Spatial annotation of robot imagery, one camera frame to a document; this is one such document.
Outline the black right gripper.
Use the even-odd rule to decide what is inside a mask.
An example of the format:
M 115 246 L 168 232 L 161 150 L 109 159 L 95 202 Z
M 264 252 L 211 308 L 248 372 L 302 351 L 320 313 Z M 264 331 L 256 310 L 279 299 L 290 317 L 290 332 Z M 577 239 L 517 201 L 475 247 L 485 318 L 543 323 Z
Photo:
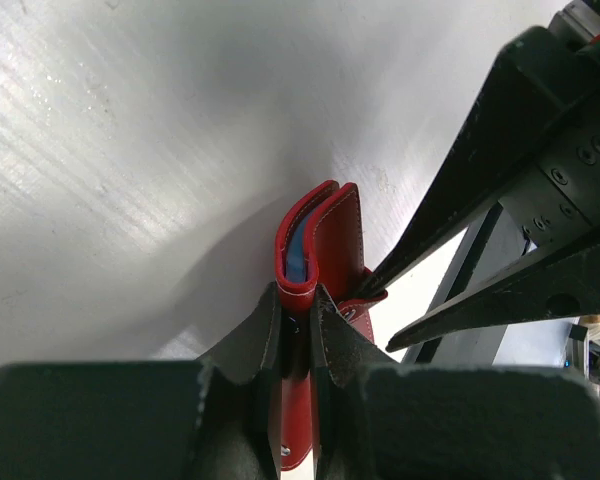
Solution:
M 398 331 L 389 352 L 467 329 L 600 314 L 600 227 L 582 235 L 600 225 L 600 1 L 571 1 L 548 29 L 502 47 L 408 226 L 356 295 L 380 294 L 426 259 L 533 160 L 500 204 L 544 246 Z

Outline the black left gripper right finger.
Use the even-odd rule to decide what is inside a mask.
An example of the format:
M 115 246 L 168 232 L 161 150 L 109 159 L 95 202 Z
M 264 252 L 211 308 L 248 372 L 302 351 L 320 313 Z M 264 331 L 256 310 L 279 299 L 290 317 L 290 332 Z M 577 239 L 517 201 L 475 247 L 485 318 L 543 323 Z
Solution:
M 573 374 L 398 363 L 323 288 L 310 343 L 319 479 L 600 479 L 600 402 Z

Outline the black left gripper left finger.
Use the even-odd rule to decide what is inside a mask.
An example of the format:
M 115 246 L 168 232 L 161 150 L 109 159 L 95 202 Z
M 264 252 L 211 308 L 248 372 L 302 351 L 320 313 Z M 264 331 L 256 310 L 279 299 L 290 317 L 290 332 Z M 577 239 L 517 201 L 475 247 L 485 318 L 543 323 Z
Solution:
M 282 311 L 194 360 L 0 368 L 0 479 L 276 479 Z

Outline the red leather card holder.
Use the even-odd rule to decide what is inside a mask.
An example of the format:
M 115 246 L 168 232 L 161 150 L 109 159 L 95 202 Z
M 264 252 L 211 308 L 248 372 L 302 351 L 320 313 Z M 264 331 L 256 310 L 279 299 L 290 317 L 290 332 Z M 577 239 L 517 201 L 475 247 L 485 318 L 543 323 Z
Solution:
M 370 275 L 357 185 L 327 180 L 302 197 L 277 230 L 274 267 L 283 313 L 281 470 L 287 472 L 312 449 L 309 311 L 317 287 L 326 288 L 338 312 L 370 341 L 369 310 L 388 296 L 352 295 Z

